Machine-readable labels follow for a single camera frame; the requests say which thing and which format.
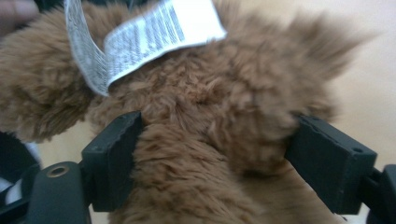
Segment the beige surface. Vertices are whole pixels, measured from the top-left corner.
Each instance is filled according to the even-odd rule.
[[[244,0],[247,11],[288,21],[297,9],[329,11],[354,21],[356,27],[379,36],[366,44],[345,76],[334,81],[342,115],[334,125],[379,153],[376,167],[396,163],[396,1],[395,0]],[[79,151],[90,141],[87,124],[40,145],[45,166],[79,161]],[[364,223],[365,209],[350,223]],[[95,214],[93,223],[106,223]]]

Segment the stuffed animal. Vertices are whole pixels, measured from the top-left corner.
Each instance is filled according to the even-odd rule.
[[[338,223],[283,158],[299,115],[329,120],[330,80],[361,39],[325,16],[289,25],[215,1],[227,36],[178,49],[90,90],[62,9],[0,47],[0,130],[42,141],[87,119],[96,133],[141,111],[134,187],[111,223]],[[83,5],[93,41],[150,8]]]

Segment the care label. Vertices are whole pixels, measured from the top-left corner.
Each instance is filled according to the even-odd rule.
[[[112,82],[166,52],[227,34],[211,0],[164,0],[108,34],[101,51],[92,41],[80,0],[65,0],[64,10],[73,57],[90,88],[104,96]]]

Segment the plush toy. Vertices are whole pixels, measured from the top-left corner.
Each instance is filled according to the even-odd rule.
[[[296,116],[329,120],[331,79],[360,39],[327,17],[289,25],[215,1],[227,36],[178,49],[95,94],[75,63],[62,9],[0,47],[0,130],[41,141],[87,119],[96,133],[141,111],[133,190],[111,223],[337,223],[283,156]],[[146,11],[84,4],[92,39]]]

